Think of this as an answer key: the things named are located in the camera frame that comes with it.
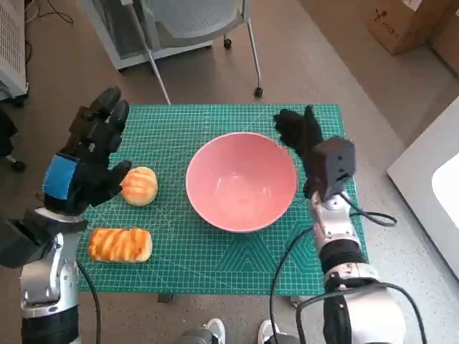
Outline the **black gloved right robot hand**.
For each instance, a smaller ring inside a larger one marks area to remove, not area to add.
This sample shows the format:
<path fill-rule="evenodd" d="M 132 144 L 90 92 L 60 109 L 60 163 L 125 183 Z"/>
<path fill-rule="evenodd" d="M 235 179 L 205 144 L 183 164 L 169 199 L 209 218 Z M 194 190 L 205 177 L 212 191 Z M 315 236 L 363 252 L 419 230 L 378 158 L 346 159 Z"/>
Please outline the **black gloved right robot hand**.
<path fill-rule="evenodd" d="M 284 145 L 292 148 L 301 159 L 307 181 L 303 187 L 304 196 L 309 199 L 313 191 L 309 186 L 311 182 L 311 152 L 314 147 L 323 141 L 322 131 L 316 120 L 313 107 L 307 105 L 301 115 L 292 110 L 282 109 L 273 116 L 275 129 L 280 134 Z"/>

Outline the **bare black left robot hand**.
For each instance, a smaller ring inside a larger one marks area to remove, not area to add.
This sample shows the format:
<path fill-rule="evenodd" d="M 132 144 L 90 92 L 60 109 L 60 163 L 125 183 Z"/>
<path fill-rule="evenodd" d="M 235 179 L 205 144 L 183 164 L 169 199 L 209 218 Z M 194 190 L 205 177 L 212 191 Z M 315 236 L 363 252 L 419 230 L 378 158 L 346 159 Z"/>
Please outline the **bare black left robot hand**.
<path fill-rule="evenodd" d="M 129 104 L 119 87 L 109 87 L 93 102 L 78 110 L 70 137 L 56 153 L 45 173 L 42 190 L 44 207 L 57 214 L 77 216 L 96 207 L 121 190 L 121 182 L 131 169 L 121 161 L 109 169 L 110 155 L 122 142 Z"/>

